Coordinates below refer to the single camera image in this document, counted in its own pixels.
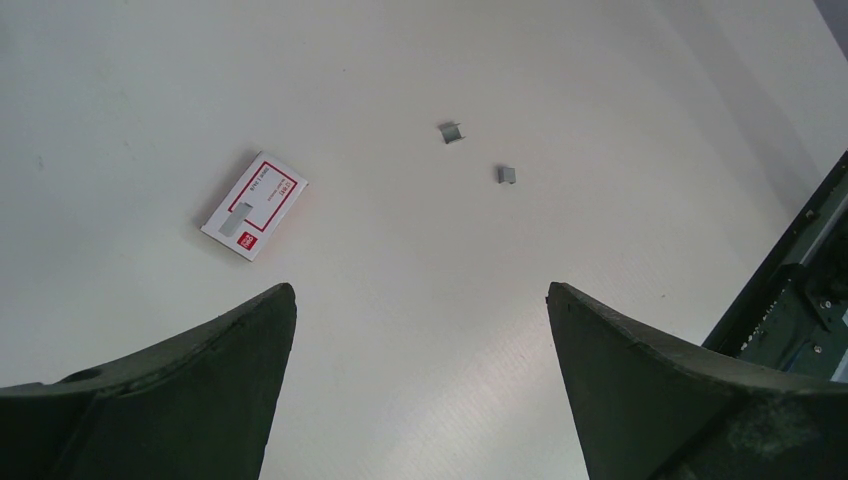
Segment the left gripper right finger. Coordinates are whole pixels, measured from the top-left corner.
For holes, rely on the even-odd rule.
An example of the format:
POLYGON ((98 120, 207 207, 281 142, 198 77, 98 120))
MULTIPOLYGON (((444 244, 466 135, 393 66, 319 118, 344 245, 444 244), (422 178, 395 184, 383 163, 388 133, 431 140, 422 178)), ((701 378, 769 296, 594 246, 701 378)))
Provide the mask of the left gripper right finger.
POLYGON ((847 388, 689 343, 566 283, 546 297, 593 479, 843 479, 847 388))

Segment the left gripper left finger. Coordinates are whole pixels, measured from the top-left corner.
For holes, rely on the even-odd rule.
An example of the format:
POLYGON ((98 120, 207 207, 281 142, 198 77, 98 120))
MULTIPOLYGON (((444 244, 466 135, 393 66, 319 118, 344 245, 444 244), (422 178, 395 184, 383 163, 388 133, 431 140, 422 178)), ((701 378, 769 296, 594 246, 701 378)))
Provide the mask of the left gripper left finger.
POLYGON ((5 479, 256 479, 293 345, 281 283, 52 383, 1 391, 5 479))

